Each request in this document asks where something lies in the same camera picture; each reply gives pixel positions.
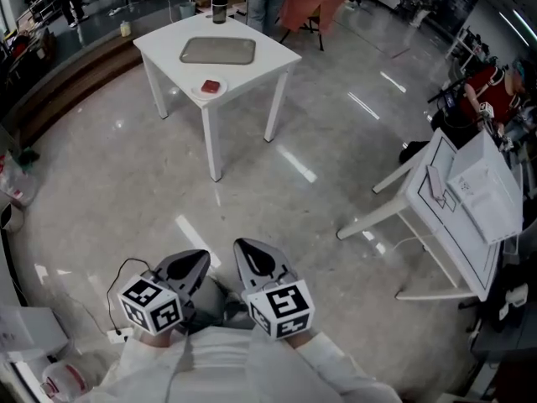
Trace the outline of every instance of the small white plate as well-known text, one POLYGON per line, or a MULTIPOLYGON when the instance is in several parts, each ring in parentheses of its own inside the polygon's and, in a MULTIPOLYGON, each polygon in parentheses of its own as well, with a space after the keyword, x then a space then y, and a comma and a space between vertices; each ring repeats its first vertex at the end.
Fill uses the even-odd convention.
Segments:
POLYGON ((193 86, 191 91, 192 95, 198 100, 212 100, 213 98, 217 98, 227 91, 227 82, 219 76, 208 75, 207 77, 205 77, 205 79, 203 79, 203 81, 200 82, 199 86, 193 86), (201 87, 207 80, 220 82, 220 88, 218 88, 218 91, 214 94, 201 90, 201 87))

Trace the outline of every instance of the power strip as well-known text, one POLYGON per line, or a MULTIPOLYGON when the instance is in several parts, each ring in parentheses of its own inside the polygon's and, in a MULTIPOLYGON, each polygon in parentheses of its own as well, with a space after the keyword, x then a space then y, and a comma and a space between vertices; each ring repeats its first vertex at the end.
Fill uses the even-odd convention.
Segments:
POLYGON ((133 335, 134 330, 132 327, 127 327, 120 328, 119 332, 121 334, 117 334, 116 330, 110 330, 109 332, 107 332, 108 340, 110 341, 110 343, 125 343, 127 339, 133 335))

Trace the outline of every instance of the white table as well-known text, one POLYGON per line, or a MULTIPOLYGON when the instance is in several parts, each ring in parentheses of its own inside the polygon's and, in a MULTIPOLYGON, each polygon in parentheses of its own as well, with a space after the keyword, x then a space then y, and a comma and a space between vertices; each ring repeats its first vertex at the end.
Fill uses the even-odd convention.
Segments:
POLYGON ((447 187, 457 149, 438 128, 418 154, 373 187, 375 193, 409 173, 397 195, 376 211, 337 232, 339 239, 361 232, 398 214, 442 268, 453 287, 400 291, 398 300, 439 300, 478 296, 487 299, 498 263, 500 243, 488 246, 466 210, 447 187), (444 201, 431 194, 427 165, 438 169, 444 201))
POLYGON ((157 68, 201 109, 209 169, 214 181, 222 177, 217 109, 255 86, 279 76, 264 135, 267 142, 274 138, 285 89, 295 64, 302 58, 298 54, 234 19, 228 18, 224 24, 214 24, 211 15, 206 13, 155 30, 134 40, 134 44, 142 52, 149 85, 161 118, 166 118, 168 112, 155 75, 157 68), (249 65, 182 63, 179 56, 186 42, 201 36, 253 39, 256 42, 254 61, 249 65), (227 91, 217 98, 200 100, 191 90, 201 86, 209 75, 219 76, 226 81, 227 91))

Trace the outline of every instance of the table leg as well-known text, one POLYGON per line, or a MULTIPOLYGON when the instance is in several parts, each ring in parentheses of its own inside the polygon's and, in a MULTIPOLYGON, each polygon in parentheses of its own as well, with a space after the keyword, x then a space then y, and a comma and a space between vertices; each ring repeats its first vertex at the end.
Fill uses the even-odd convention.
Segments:
POLYGON ((467 299, 477 297, 477 295, 468 288, 450 288, 448 290, 423 290, 423 291, 400 291, 395 295, 397 300, 452 300, 467 299))
POLYGON ((276 85, 276 91, 270 107, 270 114, 268 116, 267 128, 265 129, 265 140, 272 142, 274 139, 274 133, 276 132, 276 126, 278 125, 279 112, 284 105, 285 100, 285 88, 287 87, 287 81, 293 74, 295 65, 291 65, 287 70, 282 73, 278 78, 278 84, 276 85))
POLYGON ((421 157, 423 157, 428 147, 429 146, 426 145, 420 152, 415 154, 410 160, 408 160, 406 163, 401 165, 394 173, 392 173, 391 175, 387 176, 385 179, 380 181, 376 186, 373 187, 373 192, 375 194, 378 194, 384 188, 393 184, 402 175, 404 175, 405 173, 408 173, 415 165, 417 165, 421 161, 421 157))
POLYGON ((218 113, 216 109, 204 107, 201 109, 203 131, 207 147, 207 159, 211 178, 218 182, 222 178, 222 157, 220 156, 220 139, 218 138, 218 113))
POLYGON ((375 225, 377 222, 381 222, 387 217, 391 217, 396 213, 402 211, 408 206, 408 202, 403 196, 397 196, 394 199, 390 200, 388 203, 384 203, 377 210, 369 213, 364 218, 359 221, 353 222, 352 224, 347 225, 336 233, 337 238, 343 240, 348 238, 355 233, 361 232, 366 228, 375 225))
POLYGON ((145 72, 148 75, 149 85, 151 86, 151 92, 153 93, 154 102, 157 104, 157 109, 159 110, 159 115, 162 119, 168 117, 168 111, 166 111, 166 106, 164 105, 164 97, 162 91, 160 90, 159 81, 157 80, 157 66, 153 64, 148 57, 142 54, 143 66, 145 67, 145 72))

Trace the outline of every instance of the wooden step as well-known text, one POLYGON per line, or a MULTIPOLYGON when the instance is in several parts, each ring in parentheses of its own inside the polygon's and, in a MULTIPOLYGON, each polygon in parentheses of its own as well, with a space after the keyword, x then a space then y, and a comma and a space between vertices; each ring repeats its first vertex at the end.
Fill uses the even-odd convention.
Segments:
POLYGON ((120 54, 132 46, 132 38, 118 36, 74 61, 37 91, 18 110, 18 124, 22 125, 27 119, 32 119, 34 114, 38 113, 45 103, 53 100, 59 93, 63 93, 63 90, 68 88, 68 86, 75 82, 76 79, 84 76, 103 61, 112 58, 114 55, 120 54))
POLYGON ((20 144, 23 147, 32 145, 56 121, 93 92, 142 63, 140 51, 132 45, 132 41, 127 47, 119 46, 119 53, 114 54, 113 58, 110 58, 110 51, 107 54, 107 58, 97 58, 100 64, 82 63, 75 76, 62 76, 53 92, 44 98, 48 102, 20 123, 20 144))

